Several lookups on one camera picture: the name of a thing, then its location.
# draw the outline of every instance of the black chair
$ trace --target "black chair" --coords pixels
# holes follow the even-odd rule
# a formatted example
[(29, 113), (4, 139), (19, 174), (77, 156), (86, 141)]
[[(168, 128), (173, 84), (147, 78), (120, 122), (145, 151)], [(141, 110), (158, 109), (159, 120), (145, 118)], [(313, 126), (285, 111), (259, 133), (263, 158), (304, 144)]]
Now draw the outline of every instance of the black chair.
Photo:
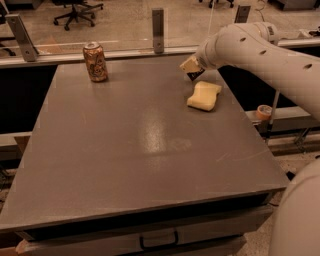
[[(6, 17), (5, 17), (6, 15), (7, 15), (7, 11), (2, 5), (2, 3), (0, 2), (0, 25), (6, 23)], [(0, 47), (2, 48), (2, 50), (7, 51), (10, 56), (16, 56), (15, 52), (11, 51), (9, 48), (7, 48), (1, 43), (2, 41), (11, 41), (11, 40), (16, 40), (16, 39), (14, 37), (0, 37)]]
[(67, 31), (70, 30), (69, 28), (70, 22), (74, 19), (76, 20), (76, 22), (78, 22), (78, 18), (89, 21), (91, 27), (94, 27), (95, 24), (92, 19), (95, 18), (95, 14), (91, 10), (95, 8), (100, 8), (101, 10), (103, 9), (103, 4), (88, 5), (84, 0), (62, 0), (60, 2), (54, 2), (54, 3), (56, 5), (64, 5), (64, 7), (66, 7), (66, 5), (72, 6), (72, 11), (70, 13), (55, 17), (53, 21), (54, 25), (59, 25), (58, 19), (69, 18), (67, 23), (64, 25), (64, 29)]
[[(234, 4), (234, 0), (227, 0), (230, 3), (230, 8), (233, 8)], [(209, 2), (209, 8), (212, 8), (213, 6), (213, 0), (210, 0)]]

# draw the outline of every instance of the red can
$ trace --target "red can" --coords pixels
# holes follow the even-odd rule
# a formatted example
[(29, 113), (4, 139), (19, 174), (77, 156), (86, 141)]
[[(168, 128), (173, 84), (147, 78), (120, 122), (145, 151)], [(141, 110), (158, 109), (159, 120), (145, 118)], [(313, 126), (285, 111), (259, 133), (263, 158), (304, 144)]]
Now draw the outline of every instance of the red can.
[(83, 48), (83, 56), (92, 81), (100, 82), (108, 78), (103, 48), (100, 44), (97, 42), (87, 43)]

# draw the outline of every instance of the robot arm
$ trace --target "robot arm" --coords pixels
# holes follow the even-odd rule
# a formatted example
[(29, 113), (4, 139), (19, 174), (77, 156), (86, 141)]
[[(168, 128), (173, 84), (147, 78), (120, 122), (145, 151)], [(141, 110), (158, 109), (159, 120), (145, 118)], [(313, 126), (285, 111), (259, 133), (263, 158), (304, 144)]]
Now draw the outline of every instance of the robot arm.
[[(276, 46), (270, 23), (232, 24), (199, 46), (181, 65), (189, 73), (231, 65), (250, 71), (320, 121), (320, 58)], [(320, 252), (320, 160), (288, 185), (273, 227), (270, 256)]]

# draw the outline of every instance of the table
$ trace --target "table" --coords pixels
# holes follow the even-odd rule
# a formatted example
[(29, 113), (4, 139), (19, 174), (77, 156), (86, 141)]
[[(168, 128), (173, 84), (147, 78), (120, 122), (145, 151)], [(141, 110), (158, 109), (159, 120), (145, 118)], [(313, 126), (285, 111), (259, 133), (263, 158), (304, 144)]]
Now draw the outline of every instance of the table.
[[(239, 250), (288, 180), (219, 73), (191, 82), (186, 58), (107, 61), (102, 83), (60, 65), (0, 232), (32, 255)], [(214, 111), (186, 105), (199, 79), (223, 86)]]

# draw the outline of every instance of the beige floor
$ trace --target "beige floor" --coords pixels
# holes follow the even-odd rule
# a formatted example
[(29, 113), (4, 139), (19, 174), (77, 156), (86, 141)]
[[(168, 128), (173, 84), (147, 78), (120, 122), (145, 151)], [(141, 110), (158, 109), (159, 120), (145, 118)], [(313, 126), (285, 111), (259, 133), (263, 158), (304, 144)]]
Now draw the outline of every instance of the beige floor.
[[(206, 0), (203, 3), (198, 0), (104, 0), (102, 3), (105, 7), (96, 12), (95, 27), (90, 27), (86, 21), (79, 21), (70, 25), (70, 31), (64, 30), (62, 21), (59, 26), (53, 25), (53, 18), (69, 9), (55, 6), (50, 0), (45, 0), (37, 10), (18, 9), (12, 13), (20, 13), (32, 41), (42, 54), (80, 52), (88, 41), (98, 41), (108, 51), (151, 48), (152, 8), (163, 8), (165, 11), (166, 47), (198, 45), (208, 35), (233, 23), (239, 5), (251, 6), (248, 22), (264, 19), (274, 23), (281, 38), (294, 39), (301, 30), (316, 30), (320, 26), (319, 9), (283, 12), (279, 4), (269, 4), (262, 0), (235, 0), (234, 8), (229, 8), (228, 2), (220, 0), (213, 9), (208, 8)], [(11, 35), (9, 27), (2, 25), (0, 36), (8, 35)], [(12, 45), (13, 50), (19, 53), (14, 47), (15, 44), (8, 42), (8, 45)], [(2, 50), (0, 52), (2, 58), (7, 58)], [(308, 143), (320, 145), (320, 139), (311, 136), (306, 141), (306, 148)], [(284, 172), (298, 172), (313, 161), (316, 155), (320, 155), (320, 146), (316, 152), (302, 153), (296, 150), (294, 154), (279, 154), (288, 148), (295, 148), (293, 138), (272, 147), (272, 150), (277, 152), (276, 159)], [(5, 199), (7, 191), (1, 191), (0, 199)], [(280, 199), (281, 194), (277, 194), (272, 202), (278, 204)], [(248, 243), (237, 256), (268, 255), (272, 223), (273, 216), (257, 232), (246, 234)]]

